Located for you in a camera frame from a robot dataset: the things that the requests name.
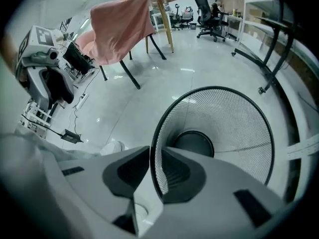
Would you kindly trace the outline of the white power strip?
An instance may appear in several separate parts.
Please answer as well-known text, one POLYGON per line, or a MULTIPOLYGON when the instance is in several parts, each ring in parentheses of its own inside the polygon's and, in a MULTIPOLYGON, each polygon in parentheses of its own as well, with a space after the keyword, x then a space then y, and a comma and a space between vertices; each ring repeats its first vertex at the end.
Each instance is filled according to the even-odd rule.
POLYGON ((79 101, 77 102, 77 104, 76 104, 75 107, 74 107, 75 110, 80 109, 80 108, 83 106, 83 104, 85 103, 85 101, 88 99, 88 97, 89 97, 89 94, 83 93, 83 94, 80 96, 79 101))

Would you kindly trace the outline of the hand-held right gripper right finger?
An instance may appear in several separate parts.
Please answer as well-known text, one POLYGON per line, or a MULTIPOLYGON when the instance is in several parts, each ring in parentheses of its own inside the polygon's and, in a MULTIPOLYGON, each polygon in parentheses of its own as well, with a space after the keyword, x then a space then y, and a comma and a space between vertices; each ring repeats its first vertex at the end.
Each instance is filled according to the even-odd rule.
POLYGON ((168 147, 162 157, 167 236, 266 236, 287 216, 289 205, 231 163, 168 147))

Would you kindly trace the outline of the black round bucket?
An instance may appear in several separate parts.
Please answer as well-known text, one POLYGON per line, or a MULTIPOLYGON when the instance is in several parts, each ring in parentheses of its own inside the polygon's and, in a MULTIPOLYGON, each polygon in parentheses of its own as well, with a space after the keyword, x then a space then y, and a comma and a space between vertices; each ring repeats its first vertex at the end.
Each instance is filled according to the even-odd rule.
POLYGON ((151 174, 159 196, 168 193, 163 147, 188 134, 204 138, 209 157, 230 162, 264 185, 274 167, 275 145, 262 110, 243 93, 222 86, 194 89, 175 100, 160 118, 151 145, 151 174))

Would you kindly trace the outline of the person's right leg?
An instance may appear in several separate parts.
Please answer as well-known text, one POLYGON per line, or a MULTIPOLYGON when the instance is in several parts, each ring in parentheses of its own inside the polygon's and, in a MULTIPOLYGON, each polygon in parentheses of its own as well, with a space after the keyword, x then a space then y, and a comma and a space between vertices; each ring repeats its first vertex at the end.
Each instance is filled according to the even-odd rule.
POLYGON ((45 154, 52 154, 56 162, 89 160, 101 156, 99 152, 60 148, 27 128, 18 127, 15 132, 0 134, 0 177, 31 161, 42 163, 45 154))

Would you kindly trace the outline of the white desk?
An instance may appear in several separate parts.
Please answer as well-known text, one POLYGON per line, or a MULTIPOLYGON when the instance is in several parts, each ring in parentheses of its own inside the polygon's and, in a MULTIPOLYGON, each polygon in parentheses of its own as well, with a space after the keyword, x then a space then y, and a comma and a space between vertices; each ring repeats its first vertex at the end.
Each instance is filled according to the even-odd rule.
POLYGON ((232 14, 220 12, 220 15, 222 16, 222 21, 225 21, 228 23, 227 26, 223 26, 223 33, 226 38, 232 38, 236 42, 240 42, 241 40, 241 34, 243 30, 243 19, 237 16, 233 16, 232 14), (239 23, 238 29, 233 29, 230 27, 230 22, 237 22, 239 23))

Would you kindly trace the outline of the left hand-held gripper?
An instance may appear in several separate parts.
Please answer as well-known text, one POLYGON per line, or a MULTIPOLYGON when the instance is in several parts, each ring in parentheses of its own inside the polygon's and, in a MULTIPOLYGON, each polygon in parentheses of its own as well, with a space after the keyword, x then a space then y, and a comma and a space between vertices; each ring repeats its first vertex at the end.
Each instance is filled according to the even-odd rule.
POLYGON ((51 30, 33 25, 19 46, 15 78, 27 75, 28 92, 45 111, 56 101, 74 100, 73 84, 68 74, 58 68, 57 44, 51 30))

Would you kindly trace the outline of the person's right white shoe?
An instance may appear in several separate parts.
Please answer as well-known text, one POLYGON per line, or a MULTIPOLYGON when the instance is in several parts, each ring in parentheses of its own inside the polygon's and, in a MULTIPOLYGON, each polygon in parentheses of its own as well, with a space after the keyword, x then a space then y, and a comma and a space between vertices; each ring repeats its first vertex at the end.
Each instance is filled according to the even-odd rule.
POLYGON ((121 152, 124 149, 125 149, 125 146, 123 145, 123 143, 117 140, 112 140, 100 150, 100 154, 102 156, 110 155, 113 153, 121 152))

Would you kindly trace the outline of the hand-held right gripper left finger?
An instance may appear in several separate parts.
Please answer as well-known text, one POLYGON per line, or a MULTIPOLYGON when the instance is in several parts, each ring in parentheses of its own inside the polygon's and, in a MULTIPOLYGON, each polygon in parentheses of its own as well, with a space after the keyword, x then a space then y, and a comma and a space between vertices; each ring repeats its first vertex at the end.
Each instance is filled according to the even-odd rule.
POLYGON ((91 159, 61 161, 59 168, 75 193, 110 223, 130 214, 134 192, 149 169, 149 146, 91 159))

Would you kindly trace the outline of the black power adapter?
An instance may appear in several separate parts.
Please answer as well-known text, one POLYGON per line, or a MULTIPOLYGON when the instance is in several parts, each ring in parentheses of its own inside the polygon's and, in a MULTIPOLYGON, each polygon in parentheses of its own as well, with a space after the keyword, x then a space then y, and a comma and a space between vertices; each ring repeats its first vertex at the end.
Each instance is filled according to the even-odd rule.
POLYGON ((82 142, 80 135, 73 133, 67 129, 65 129, 61 134, 60 134, 60 138, 62 140, 65 140, 67 142, 73 143, 73 144, 77 144, 82 142))

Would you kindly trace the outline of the round wooden table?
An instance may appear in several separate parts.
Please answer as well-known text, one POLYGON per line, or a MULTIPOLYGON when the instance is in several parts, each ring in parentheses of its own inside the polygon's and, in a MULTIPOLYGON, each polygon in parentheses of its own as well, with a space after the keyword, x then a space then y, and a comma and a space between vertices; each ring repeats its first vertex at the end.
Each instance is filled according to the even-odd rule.
POLYGON ((170 44, 171 52, 174 53, 174 47, 173 47, 173 41, 171 36, 171 29, 170 29, 170 23, 169 23, 169 16, 167 15, 167 12, 164 7, 164 3, 173 2, 176 0, 150 0, 152 4, 157 4, 159 7, 159 11, 162 17, 162 21, 164 24, 164 30, 166 32, 166 36, 168 39, 168 42, 170 44))

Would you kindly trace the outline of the person's left forearm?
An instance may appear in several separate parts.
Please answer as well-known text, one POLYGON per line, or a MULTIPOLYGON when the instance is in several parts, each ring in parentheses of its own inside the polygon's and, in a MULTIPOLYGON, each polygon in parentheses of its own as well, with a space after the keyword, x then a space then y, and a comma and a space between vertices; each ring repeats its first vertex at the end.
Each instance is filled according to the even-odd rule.
POLYGON ((7 33, 4 33, 0 41, 0 54, 10 72, 15 76, 17 49, 7 33))

